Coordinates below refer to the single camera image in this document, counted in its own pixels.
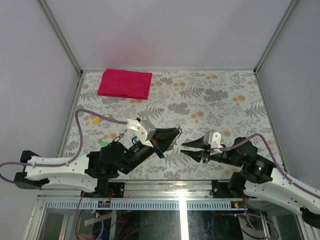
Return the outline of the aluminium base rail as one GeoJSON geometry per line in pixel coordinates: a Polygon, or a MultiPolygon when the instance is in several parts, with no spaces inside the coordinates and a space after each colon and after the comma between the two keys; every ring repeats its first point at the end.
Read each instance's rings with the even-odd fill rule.
{"type": "Polygon", "coordinates": [[[120,200],[236,200],[228,180],[111,180],[108,191],[120,200]]]}

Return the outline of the metal keyring with clips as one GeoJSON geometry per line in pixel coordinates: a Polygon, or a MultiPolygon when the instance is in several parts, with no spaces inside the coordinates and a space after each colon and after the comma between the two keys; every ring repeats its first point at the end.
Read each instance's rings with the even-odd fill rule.
{"type": "Polygon", "coordinates": [[[177,130],[179,131],[178,135],[174,138],[174,140],[172,141],[172,143],[170,144],[169,148],[168,148],[168,151],[171,151],[174,149],[174,147],[177,145],[177,140],[180,138],[183,130],[182,130],[182,127],[181,125],[178,123],[176,126],[177,130]]]}

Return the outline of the blue tagged key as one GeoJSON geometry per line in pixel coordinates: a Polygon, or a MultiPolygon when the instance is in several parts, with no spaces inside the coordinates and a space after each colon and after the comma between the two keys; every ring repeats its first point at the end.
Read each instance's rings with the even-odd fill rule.
{"type": "Polygon", "coordinates": [[[137,144],[139,141],[140,141],[140,140],[139,140],[139,138],[138,138],[137,136],[133,137],[132,140],[131,140],[131,142],[132,142],[134,145],[137,144]]]}

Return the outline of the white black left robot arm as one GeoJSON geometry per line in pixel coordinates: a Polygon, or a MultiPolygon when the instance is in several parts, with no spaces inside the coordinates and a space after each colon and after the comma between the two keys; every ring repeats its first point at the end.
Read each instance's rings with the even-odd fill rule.
{"type": "Polygon", "coordinates": [[[15,174],[13,183],[20,189],[74,189],[102,198],[109,193],[110,179],[129,174],[153,154],[164,158],[164,153],[181,134],[180,127],[128,125],[127,128],[135,133],[130,148],[113,140],[99,151],[91,151],[75,160],[44,158],[25,150],[20,158],[23,170],[15,174]]]}

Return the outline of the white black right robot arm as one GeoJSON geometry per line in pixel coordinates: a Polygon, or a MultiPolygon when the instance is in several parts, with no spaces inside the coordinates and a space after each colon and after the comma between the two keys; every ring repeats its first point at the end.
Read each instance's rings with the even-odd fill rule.
{"type": "Polygon", "coordinates": [[[239,167],[228,182],[231,196],[254,197],[268,201],[301,216],[308,225],[320,227],[320,191],[294,178],[277,163],[258,154],[250,138],[238,137],[227,147],[220,144],[217,132],[208,132],[202,138],[183,143],[188,147],[182,153],[196,162],[215,161],[239,167]]]}

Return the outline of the folded pink cloth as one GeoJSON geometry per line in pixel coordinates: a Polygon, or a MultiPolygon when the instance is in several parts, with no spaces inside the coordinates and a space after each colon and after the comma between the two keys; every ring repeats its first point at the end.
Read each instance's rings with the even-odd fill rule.
{"type": "Polygon", "coordinates": [[[152,73],[106,69],[102,75],[98,96],[147,100],[152,73]]]}

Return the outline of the green tagged key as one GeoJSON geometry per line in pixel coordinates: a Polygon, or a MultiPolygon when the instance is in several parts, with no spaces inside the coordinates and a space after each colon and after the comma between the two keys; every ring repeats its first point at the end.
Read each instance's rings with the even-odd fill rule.
{"type": "Polygon", "coordinates": [[[102,147],[106,147],[106,146],[109,145],[109,142],[106,141],[106,139],[104,139],[104,138],[99,138],[99,139],[97,140],[97,142],[98,142],[102,147]]]}

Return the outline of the black tagged key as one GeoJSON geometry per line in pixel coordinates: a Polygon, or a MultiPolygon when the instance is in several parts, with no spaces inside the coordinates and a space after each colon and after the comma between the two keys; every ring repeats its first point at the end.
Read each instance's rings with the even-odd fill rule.
{"type": "Polygon", "coordinates": [[[113,143],[119,142],[119,141],[125,136],[126,133],[127,133],[127,129],[125,129],[125,130],[122,131],[119,135],[117,135],[117,136],[112,140],[112,142],[113,142],[113,143]]]}

